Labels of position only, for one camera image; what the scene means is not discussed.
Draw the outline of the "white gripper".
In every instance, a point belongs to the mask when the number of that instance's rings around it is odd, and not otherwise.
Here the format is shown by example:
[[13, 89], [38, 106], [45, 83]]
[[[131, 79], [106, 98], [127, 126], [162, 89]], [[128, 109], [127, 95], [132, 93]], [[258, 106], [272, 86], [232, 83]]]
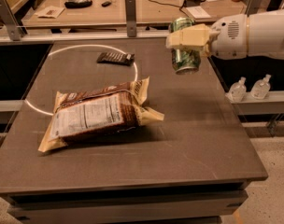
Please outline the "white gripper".
[[247, 56], [247, 21], [245, 14], [224, 17], [211, 28], [197, 24], [170, 33], [166, 38], [168, 49], [203, 51], [223, 60], [242, 59]]

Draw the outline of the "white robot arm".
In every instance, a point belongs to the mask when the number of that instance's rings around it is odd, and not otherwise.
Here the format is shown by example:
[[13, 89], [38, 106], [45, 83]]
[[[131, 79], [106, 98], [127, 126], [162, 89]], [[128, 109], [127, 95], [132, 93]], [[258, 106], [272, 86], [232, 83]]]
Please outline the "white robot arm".
[[223, 60], [263, 56], [284, 60], [284, 9], [227, 16], [170, 33], [169, 49], [196, 50]]

